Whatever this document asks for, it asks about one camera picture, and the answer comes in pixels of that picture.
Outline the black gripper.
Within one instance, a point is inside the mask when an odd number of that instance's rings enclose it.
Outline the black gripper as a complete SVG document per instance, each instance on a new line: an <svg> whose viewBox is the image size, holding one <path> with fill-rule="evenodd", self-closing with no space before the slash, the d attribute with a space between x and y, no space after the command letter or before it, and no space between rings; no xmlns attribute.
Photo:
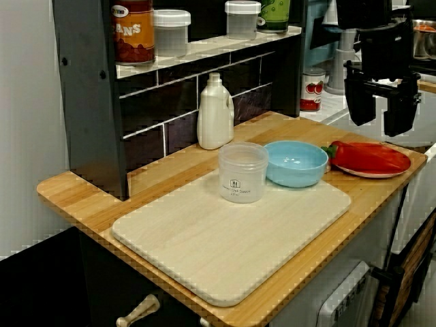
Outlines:
<svg viewBox="0 0 436 327"><path fill-rule="evenodd" d="M384 133L394 137L409 131L420 101L420 75L410 68L414 28L410 15L385 26L359 29L361 62L346 61L345 96L351 120L361 126L375 119L375 96L388 99Z"/></svg>

